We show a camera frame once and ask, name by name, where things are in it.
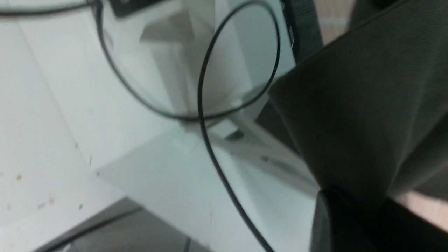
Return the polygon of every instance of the dark gray cloth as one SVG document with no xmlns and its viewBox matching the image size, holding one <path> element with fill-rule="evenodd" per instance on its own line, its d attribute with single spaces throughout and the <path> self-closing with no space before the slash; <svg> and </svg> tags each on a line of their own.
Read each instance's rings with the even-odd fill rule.
<svg viewBox="0 0 448 252">
<path fill-rule="evenodd" d="M 353 6 L 352 16 L 350 17 L 350 28 L 355 27 L 362 21 L 381 12 L 372 0 L 357 0 Z"/>
<path fill-rule="evenodd" d="M 366 211 L 417 188 L 448 200 L 448 1 L 402 0 L 270 90 L 322 188 Z"/>
</svg>

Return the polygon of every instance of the gray floor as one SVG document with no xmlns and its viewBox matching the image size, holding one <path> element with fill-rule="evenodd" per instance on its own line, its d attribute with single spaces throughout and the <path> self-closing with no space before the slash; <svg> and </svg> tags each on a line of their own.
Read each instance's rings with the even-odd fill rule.
<svg viewBox="0 0 448 252">
<path fill-rule="evenodd" d="M 122 200 L 64 237 L 136 208 L 139 205 L 133 201 Z M 183 252 L 186 239 L 184 234 L 143 210 L 77 239 L 67 252 Z M 190 252 L 207 251 L 196 242 L 191 243 Z"/>
</svg>

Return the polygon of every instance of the black cable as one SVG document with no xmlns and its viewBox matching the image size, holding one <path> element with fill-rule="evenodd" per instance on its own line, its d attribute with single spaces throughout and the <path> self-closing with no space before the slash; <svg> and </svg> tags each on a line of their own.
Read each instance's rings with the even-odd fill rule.
<svg viewBox="0 0 448 252">
<path fill-rule="evenodd" d="M 218 29 L 216 30 L 215 35 L 213 36 L 210 45 L 207 49 L 207 52 L 205 54 L 205 58 L 204 58 L 204 63 L 202 64 L 202 68 L 201 68 L 201 73 L 199 75 L 199 85 L 198 85 L 198 115 L 199 115 L 199 125 L 201 126 L 201 133 L 202 133 L 202 137 L 204 138 L 204 143 L 205 146 L 207 148 L 208 154 L 210 155 L 211 161 L 213 162 L 213 165 L 216 168 L 216 171 L 221 179 L 221 182 L 224 184 L 225 189 L 227 190 L 228 195 L 230 196 L 230 199 L 232 200 L 233 204 L 235 205 L 235 207 L 237 208 L 239 214 L 241 215 L 241 218 L 244 220 L 244 222 L 246 223 L 246 225 L 249 227 L 249 229 L 252 231 L 252 233 L 254 234 L 254 236 L 256 237 L 256 239 L 258 240 L 258 242 L 260 243 L 260 245 L 264 248 L 265 251 L 267 252 L 274 252 L 274 250 L 272 249 L 272 247 L 269 245 L 269 243 L 266 241 L 266 239 L 263 237 L 263 235 L 260 233 L 260 231 L 257 229 L 257 227 L 253 224 L 253 222 L 250 220 L 249 216 L 247 215 L 247 213 L 245 212 L 244 208 L 241 206 L 237 196 L 235 195 L 235 193 L 233 192 L 232 187 L 230 186 L 218 160 L 216 159 L 215 153 L 213 152 L 213 148 L 211 147 L 211 143 L 210 143 L 210 139 L 208 138 L 208 134 L 207 134 L 207 128 L 205 126 L 205 116 L 204 116 L 204 107 L 203 107 L 203 100 L 202 100 L 202 92 L 203 92 L 203 88 L 204 88 L 204 78 L 205 78 L 205 72 L 207 69 L 207 64 L 210 60 L 210 55 L 211 52 L 213 50 L 213 47 L 215 46 L 216 40 L 218 39 L 219 34 L 221 33 L 222 29 L 224 28 L 224 25 L 226 24 L 226 22 L 238 11 L 240 11 L 241 9 L 249 6 L 249 5 L 260 5 L 263 8 L 265 8 L 272 16 L 275 16 L 274 11 L 272 10 L 272 8 L 270 7 L 269 4 L 267 4 L 264 1 L 259 1 L 259 0 L 253 0 L 253 1 L 249 1 L 246 3 L 243 3 L 241 5 L 239 5 L 238 7 L 236 7 L 228 16 L 226 19 L 224 19 L 224 22 L 221 23 L 221 25 L 218 27 Z M 271 84 L 271 82 L 274 79 L 276 70 L 277 70 L 277 66 L 278 66 L 278 62 L 280 59 L 280 33 L 279 33 L 279 28 L 278 28 L 278 22 L 275 20 L 275 26 L 276 26 L 276 33 L 277 33 L 277 58 L 276 58 L 276 63 L 274 65 L 274 71 L 272 72 L 271 77 L 269 78 L 269 81 L 267 82 L 266 87 L 262 90 L 261 93 L 264 93 L 267 88 L 269 87 L 269 85 Z"/>
<path fill-rule="evenodd" d="M 62 246 L 64 246 L 64 245 L 67 245 L 67 244 L 69 244 L 69 243 L 74 242 L 75 240 L 77 240 L 78 238 L 80 238 L 80 237 L 82 237 L 82 236 L 88 235 L 88 234 L 90 234 L 90 233 L 92 233 L 92 232 L 94 232 L 94 231 L 97 231 L 97 230 L 99 230 L 99 229 L 101 229 L 101 228 L 103 228 L 103 227 L 105 227 L 105 226 L 107 226 L 107 225 L 110 225 L 110 224 L 112 224 L 112 223 L 114 223 L 114 222 L 116 222 L 116 221 L 122 220 L 122 219 L 124 219 L 124 218 L 126 218 L 126 217 L 128 217 L 128 216 L 131 216 L 131 215 L 133 215 L 133 214 L 135 214 L 135 213 L 138 213 L 138 212 L 140 212 L 140 211 L 142 211 L 142 210 L 144 210 L 144 208 L 137 208 L 137 209 L 135 209 L 135 210 L 131 210 L 131 211 L 128 211 L 128 212 L 119 214 L 119 215 L 117 215 L 117 216 L 114 216 L 114 217 L 109 218 L 109 219 L 107 219 L 107 220 L 104 220 L 104 221 L 102 221 L 102 222 L 99 222 L 99 223 L 97 223 L 97 224 L 95 224 L 95 225 L 93 225 L 93 226 L 90 226 L 90 227 L 88 227 L 88 228 L 82 230 L 82 231 L 79 232 L 79 233 L 76 233 L 76 234 L 74 234 L 74 235 L 71 235 L 71 236 L 69 236 L 69 237 L 63 239 L 62 241 L 59 241 L 59 242 L 57 242 L 56 244 L 54 244 L 54 245 L 48 247 L 48 248 L 45 249 L 44 251 L 40 251 L 39 249 L 37 249 L 36 251 L 39 251 L 39 252 L 53 252 L 53 251 L 59 249 L 60 247 L 62 247 Z"/>
<path fill-rule="evenodd" d="M 184 252 L 190 251 L 190 245 L 191 245 L 191 238 L 187 237 L 187 240 L 185 241 Z"/>
<path fill-rule="evenodd" d="M 0 18 L 3 17 L 41 17 L 48 15 L 61 14 L 72 12 L 84 8 L 90 8 L 94 2 L 79 3 L 73 5 L 65 5 L 59 7 L 45 7 L 45 8 L 1 8 Z"/>
<path fill-rule="evenodd" d="M 96 0 L 95 1 L 96 5 L 95 5 L 95 19 L 96 19 L 96 28 L 97 28 L 97 33 L 98 33 L 98 38 L 99 41 L 101 43 L 101 48 L 103 49 L 104 55 L 106 56 L 106 59 L 110 65 L 110 67 L 112 68 L 113 72 L 115 73 L 115 75 L 119 78 L 119 80 L 121 81 L 122 85 L 126 88 L 126 90 L 129 91 L 129 93 L 137 100 L 139 101 L 143 106 L 145 106 L 147 109 L 151 110 L 152 112 L 166 117 L 166 118 L 170 118 L 170 119 L 177 119 L 180 121 L 184 121 L 184 122 L 198 122 L 199 121 L 199 117 L 198 116 L 189 116 L 189 115 L 181 115 L 181 114 L 174 114 L 174 113 L 170 113 L 167 111 L 163 111 L 159 108 L 157 108 L 156 106 L 154 106 L 153 104 L 151 104 L 150 102 L 146 101 L 141 95 L 139 95 L 139 93 L 126 81 L 126 79 L 124 78 L 124 76 L 121 74 L 121 72 L 118 70 L 112 56 L 110 55 L 107 46 L 106 46 L 106 42 L 104 40 L 104 34 L 103 34 L 103 3 L 100 0 Z M 222 21 L 222 23 L 220 24 L 220 26 L 218 27 L 218 29 L 215 32 L 215 35 L 213 36 L 212 39 L 215 39 L 219 36 L 219 34 L 221 33 L 222 29 L 224 28 L 224 26 L 227 24 L 227 22 L 229 21 L 229 19 L 231 17 L 233 17 L 236 13 L 238 13 L 241 9 L 245 8 L 246 6 L 249 5 L 260 5 L 262 7 L 264 7 L 269 15 L 271 16 L 275 26 L 276 26 L 276 33 L 277 33 L 277 48 L 280 48 L 280 32 L 279 32 L 279 28 L 278 28 L 278 21 L 277 18 L 274 14 L 274 11 L 272 10 L 272 8 L 270 7 L 269 4 L 266 4 L 263 1 L 260 0 L 251 0 L 248 1 L 244 4 L 242 4 L 240 7 L 235 8 L 231 13 L 229 13 L 227 15 L 227 17 Z M 240 106 L 237 106 L 235 108 L 232 109 L 228 109 L 219 113 L 213 113 L 213 114 L 208 114 L 205 115 L 204 118 L 205 120 L 211 120 L 211 119 L 216 119 L 216 118 L 220 118 L 220 117 L 224 117 L 227 115 L 230 115 L 238 110 L 241 110 L 247 106 L 252 105 L 254 102 L 256 102 L 258 99 L 260 99 L 264 93 L 266 93 L 266 91 L 268 90 L 270 84 L 272 83 L 275 73 L 277 72 L 277 67 L 278 67 L 278 63 L 280 60 L 280 49 L 277 50 L 277 58 L 276 58 L 276 63 L 274 66 L 274 69 L 272 71 L 271 74 L 271 78 L 269 79 L 269 81 L 266 83 L 265 87 L 252 99 L 250 99 L 249 101 L 241 104 Z"/>
<path fill-rule="evenodd" d="M 237 14 L 239 11 L 241 11 L 242 9 L 250 6 L 250 5 L 259 5 L 261 7 L 263 7 L 264 9 L 267 10 L 267 12 L 269 13 L 269 15 L 271 16 L 272 20 L 274 21 L 274 25 L 275 25 L 275 30 L 276 30 L 276 38 L 277 38 L 277 54 L 276 54 L 276 61 L 274 63 L 274 68 L 273 71 L 271 73 L 271 76 L 268 80 L 268 82 L 266 83 L 265 87 L 252 99 L 250 99 L 249 101 L 243 103 L 240 106 L 237 106 L 235 108 L 232 109 L 228 109 L 225 111 L 222 111 L 220 113 L 214 113 L 214 114 L 209 114 L 209 115 L 204 115 L 204 110 L 203 110 L 203 100 L 202 100 L 202 92 L 203 92 L 203 85 L 204 85 L 204 78 L 205 78 L 205 72 L 207 69 L 207 64 L 210 60 L 210 56 L 211 56 L 211 52 L 215 46 L 215 43 L 219 37 L 219 35 L 221 34 L 222 30 L 224 29 L 225 25 L 229 22 L 229 20 L 235 15 Z M 235 193 L 233 192 L 232 187 L 230 186 L 224 172 L 222 171 L 221 166 L 219 165 L 219 162 L 216 159 L 216 156 L 213 152 L 213 149 L 211 147 L 211 143 L 210 143 L 210 139 L 208 138 L 208 134 L 207 134 L 207 128 L 205 125 L 205 121 L 209 120 L 209 119 L 215 119 L 215 118 L 219 118 L 219 117 L 223 117 L 229 114 L 232 114 L 240 109 L 243 109 L 251 104 L 253 104 L 254 102 L 256 102 L 259 98 L 261 98 L 266 91 L 268 90 L 269 86 L 271 85 L 275 74 L 277 72 L 277 68 L 278 68 L 278 64 L 280 61 L 280 31 L 279 31 L 279 24 L 277 21 L 277 18 L 275 16 L 275 13 L 272 9 L 272 7 L 262 1 L 262 0 L 250 0 L 248 2 L 245 2 L 241 5 L 239 5 L 238 7 L 236 7 L 231 13 L 229 13 L 226 18 L 221 22 L 221 24 L 218 26 L 215 34 L 213 35 L 210 45 L 207 49 L 205 58 L 204 58 L 204 62 L 201 68 L 201 73 L 199 76 L 199 84 L 198 84 L 198 116 L 188 116 L 188 115 L 176 115 L 173 113 L 169 113 L 169 112 L 165 112 L 162 111 L 158 108 L 156 108 L 155 106 L 153 106 L 151 103 L 147 102 L 144 98 L 142 98 L 133 88 L 131 85 L 129 85 L 129 83 L 125 80 L 125 78 L 122 76 L 122 74 L 120 73 L 120 71 L 118 70 L 118 68 L 116 67 L 111 55 L 109 54 L 108 50 L 107 50 L 107 46 L 104 40 L 104 34 L 103 34 L 103 3 L 101 2 L 101 0 L 94 0 L 93 2 L 87 2 L 87 3 L 83 3 L 83 4 L 79 4 L 79 5 L 73 5 L 73 6 L 65 6 L 65 7 L 58 7 L 58 8 L 51 8 L 51 9 L 40 9 L 40 10 L 30 10 L 30 9 L 22 9 L 22 10 L 16 10 L 16 9 L 11 9 L 11 10 L 4 10 L 1 9 L 0 10 L 0 17 L 35 17 L 35 16 L 43 16 L 43 15 L 52 15 L 52 14 L 58 14 L 58 13 L 64 13 L 64 12 L 69 12 L 69 11 L 74 11 L 74 10 L 78 10 L 78 9 L 82 9 L 85 7 L 92 7 L 95 13 L 95 20 L 96 20 L 96 28 L 97 28 L 97 33 L 98 33 L 98 38 L 101 44 L 101 48 L 103 49 L 103 52 L 106 56 L 106 59 L 110 65 L 110 67 L 112 68 L 112 70 L 114 71 L 114 73 L 116 74 L 116 76 L 120 79 L 121 83 L 123 84 L 123 86 L 132 94 L 132 96 L 138 100 L 141 104 L 143 104 L 145 107 L 147 107 L 149 110 L 167 117 L 167 118 L 171 118 L 171 119 L 177 119 L 177 120 L 181 120 L 181 121 L 185 121 L 185 122 L 198 122 L 200 124 L 201 127 L 201 133 L 202 133 L 202 137 L 204 139 L 204 143 L 206 145 L 208 154 L 210 155 L 210 158 L 216 168 L 216 171 L 221 179 L 221 182 L 223 183 L 227 193 L 229 194 L 229 197 L 231 198 L 233 204 L 235 205 L 236 209 L 238 210 L 239 214 L 241 215 L 241 218 L 243 219 L 243 221 L 246 223 L 246 225 L 248 226 L 248 228 L 252 231 L 252 233 L 254 234 L 254 236 L 256 237 L 256 239 L 258 240 L 258 242 L 260 243 L 260 245 L 265 249 L 265 251 L 267 252 L 273 252 L 274 250 L 272 249 L 272 247 L 269 245 L 269 243 L 266 241 L 266 239 L 263 237 L 263 235 L 259 232 L 259 230 L 257 229 L 257 227 L 253 224 L 253 222 L 250 220 L 249 216 L 247 215 L 247 213 L 245 212 L 245 210 L 243 209 L 243 207 L 241 206 L 237 196 L 235 195 Z M 109 224 L 110 222 L 113 222 L 113 220 L 108 221 L 106 223 L 100 223 L 99 225 L 96 225 L 92 228 L 90 228 L 89 230 L 86 230 L 84 232 L 81 232 L 73 237 L 72 239 L 76 239 L 79 238 L 87 233 L 90 233 L 94 230 L 97 230 L 98 228 L 101 228 L 107 224 Z M 65 240 L 64 243 L 59 243 L 58 246 L 62 246 L 63 244 L 66 244 L 70 241 L 72 241 L 72 239 L 70 240 Z"/>
</svg>

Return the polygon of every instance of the dark gray fabric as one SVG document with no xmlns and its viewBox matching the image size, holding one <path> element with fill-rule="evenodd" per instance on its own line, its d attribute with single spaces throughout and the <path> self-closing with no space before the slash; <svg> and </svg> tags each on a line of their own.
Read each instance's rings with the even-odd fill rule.
<svg viewBox="0 0 448 252">
<path fill-rule="evenodd" d="M 446 175 L 447 1 L 394 4 L 269 93 L 322 188 L 337 187 L 370 211 L 412 188 L 446 195 L 448 177 L 444 186 L 425 182 Z"/>
<path fill-rule="evenodd" d="M 316 8 L 313 0 L 291 0 L 296 27 L 299 33 L 300 50 L 296 62 L 300 63 L 323 47 Z"/>
<path fill-rule="evenodd" d="M 289 1 L 290 6 L 292 7 L 295 26 L 298 30 L 298 39 L 296 39 L 296 43 L 300 43 L 300 50 L 296 55 L 296 62 L 300 63 L 317 53 L 323 47 L 316 9 L 313 0 L 285 1 Z M 294 146 L 291 136 L 288 134 L 280 115 L 272 106 L 272 103 L 268 102 L 266 104 L 256 122 L 283 144 L 300 154 Z"/>
<path fill-rule="evenodd" d="M 318 193 L 310 252 L 378 252 L 346 200 L 333 191 Z"/>
<path fill-rule="evenodd" d="M 353 6 L 352 16 L 350 17 L 350 29 L 359 25 L 375 14 L 380 13 L 380 9 L 375 6 L 371 0 L 357 0 Z"/>
</svg>

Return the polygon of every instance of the white surface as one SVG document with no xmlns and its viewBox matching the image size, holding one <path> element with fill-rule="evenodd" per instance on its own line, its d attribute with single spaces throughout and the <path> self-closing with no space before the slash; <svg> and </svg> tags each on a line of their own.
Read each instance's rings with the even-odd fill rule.
<svg viewBox="0 0 448 252">
<path fill-rule="evenodd" d="M 220 137 L 220 140 L 215 140 L 215 144 L 311 198 L 316 197 L 319 186 L 304 160 L 294 151 L 270 135 L 246 114 L 234 114 L 226 119 L 229 120 L 244 132 L 243 139 L 232 142 Z"/>
<path fill-rule="evenodd" d="M 18 23 L 0 35 L 0 251 L 27 252 L 125 194 L 90 173 Z"/>
<path fill-rule="evenodd" d="M 314 198 L 217 146 L 214 150 L 248 215 L 273 248 L 308 251 Z M 194 131 L 160 135 L 102 169 L 100 177 L 211 251 L 263 251 Z"/>
<path fill-rule="evenodd" d="M 237 2 L 242 0 L 217 1 L 216 19 Z M 294 66 L 293 56 L 280 6 L 270 2 L 282 27 L 281 75 Z M 264 84 L 274 64 L 269 16 L 260 8 L 244 13 L 225 29 L 210 62 L 205 105 L 213 109 Z M 0 35 L 8 38 L 0 40 L 0 147 L 6 150 L 0 156 L 5 169 L 0 189 L 8 192 L 0 196 L 0 251 L 37 248 L 124 196 L 92 176 L 89 166 L 103 167 L 101 176 L 213 251 L 260 251 L 197 133 L 148 112 L 121 87 L 100 50 L 89 11 L 0 22 Z M 142 45 L 137 54 L 146 62 L 146 73 L 137 70 L 141 75 L 136 78 L 151 92 L 163 78 L 154 62 L 145 60 L 152 58 L 145 47 L 151 45 Z M 126 67 L 135 56 L 119 57 Z M 187 88 L 194 97 L 196 86 Z M 194 99 L 189 102 L 194 108 Z M 274 248 L 306 251 L 314 200 L 223 151 L 218 154 L 242 203 Z M 92 208 L 80 212 L 79 201 L 92 202 Z"/>
<path fill-rule="evenodd" d="M 243 1 L 216 2 L 216 23 Z M 294 67 L 279 14 L 282 54 L 277 76 Z M 205 83 L 206 106 L 227 105 L 269 78 L 275 60 L 275 32 L 260 7 L 245 9 L 217 42 Z M 202 63 L 197 57 L 196 64 Z M 190 87 L 195 108 L 196 86 Z M 276 251 L 307 251 L 314 198 L 215 146 L 219 161 L 251 219 Z M 197 126 L 173 128 L 99 170 L 138 203 L 206 248 L 217 252 L 262 251 L 241 220 L 210 161 Z"/>
</svg>

